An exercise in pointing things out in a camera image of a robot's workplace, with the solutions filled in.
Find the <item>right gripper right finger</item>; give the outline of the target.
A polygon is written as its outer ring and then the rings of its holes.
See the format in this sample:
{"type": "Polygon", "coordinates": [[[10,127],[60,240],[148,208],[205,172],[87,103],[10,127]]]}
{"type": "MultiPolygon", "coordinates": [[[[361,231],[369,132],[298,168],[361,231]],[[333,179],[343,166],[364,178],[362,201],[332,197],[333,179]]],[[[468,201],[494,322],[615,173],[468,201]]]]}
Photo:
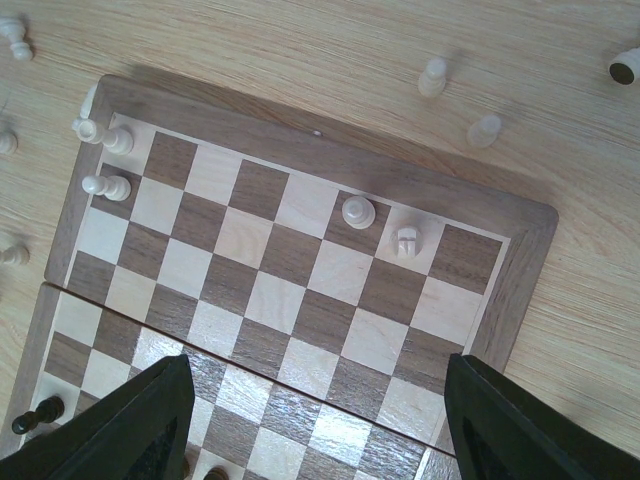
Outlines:
{"type": "Polygon", "coordinates": [[[463,479],[637,479],[639,460],[472,355],[449,358],[445,407],[463,479]]]}

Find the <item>white king chess piece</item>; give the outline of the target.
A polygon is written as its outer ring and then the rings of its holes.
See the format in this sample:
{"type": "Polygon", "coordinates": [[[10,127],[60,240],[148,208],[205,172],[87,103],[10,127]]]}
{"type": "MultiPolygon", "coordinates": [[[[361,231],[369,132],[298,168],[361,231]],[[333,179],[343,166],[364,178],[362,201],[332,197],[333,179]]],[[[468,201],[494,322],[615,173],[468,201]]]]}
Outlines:
{"type": "Polygon", "coordinates": [[[608,66],[611,78],[624,86],[632,85],[640,77],[640,48],[616,55],[608,66]]]}

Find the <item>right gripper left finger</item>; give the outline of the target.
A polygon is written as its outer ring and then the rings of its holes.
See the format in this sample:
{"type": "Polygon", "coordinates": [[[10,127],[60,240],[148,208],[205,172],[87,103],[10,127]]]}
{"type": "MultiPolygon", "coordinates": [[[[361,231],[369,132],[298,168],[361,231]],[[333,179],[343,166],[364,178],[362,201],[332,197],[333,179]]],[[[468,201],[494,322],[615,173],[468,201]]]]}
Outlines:
{"type": "Polygon", "coordinates": [[[3,479],[184,479],[194,406],[188,356],[166,356],[1,460],[3,479]]]}

